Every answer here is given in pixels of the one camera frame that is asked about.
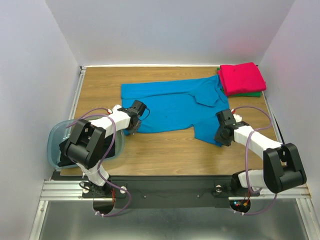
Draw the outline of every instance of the white panel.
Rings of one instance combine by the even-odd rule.
[[[286,143],[296,144],[320,217],[320,1],[297,0],[266,51],[260,70]]]
[[[0,239],[29,239],[51,128],[68,117],[79,67],[44,0],[0,1]]]
[[[259,63],[293,0],[46,0],[81,65]]]

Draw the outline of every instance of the wooden table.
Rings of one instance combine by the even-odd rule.
[[[90,109],[121,104],[121,84],[205,78],[217,74],[215,67],[89,67],[86,70],[75,117]],[[257,106],[267,111],[263,97],[229,97],[231,108]],[[238,114],[253,128],[269,124],[255,109]],[[261,131],[276,140],[273,128]],[[233,142],[218,147],[194,138],[193,127],[170,132],[125,137],[122,154],[103,163],[111,175],[229,175],[245,168],[245,147]],[[249,167],[261,169],[262,160],[249,154]],[[78,167],[61,170],[61,175],[81,175]]]

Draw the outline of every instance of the plastic bin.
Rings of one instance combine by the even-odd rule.
[[[67,168],[74,168],[77,167],[76,164],[69,165],[69,166],[58,166],[60,162],[60,149],[59,144],[66,140],[71,134],[71,127],[66,128],[70,123],[74,120],[67,120],[58,123],[55,125],[50,134],[47,144],[47,159],[51,166],[55,167],[56,169],[67,169]],[[123,130],[117,131],[115,136],[115,155],[113,157],[106,158],[106,160],[111,160],[116,158],[121,152],[123,151],[125,146],[125,134]]]

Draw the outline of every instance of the blue fabric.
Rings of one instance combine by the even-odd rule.
[[[194,126],[195,138],[221,146],[214,140],[219,127],[216,113],[229,108],[218,75],[200,79],[122,84],[122,106],[139,100],[146,109],[139,133],[159,133]]]

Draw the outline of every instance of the folded red cloth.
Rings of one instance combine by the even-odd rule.
[[[253,62],[221,65],[218,74],[227,96],[260,92],[267,89],[264,78]]]

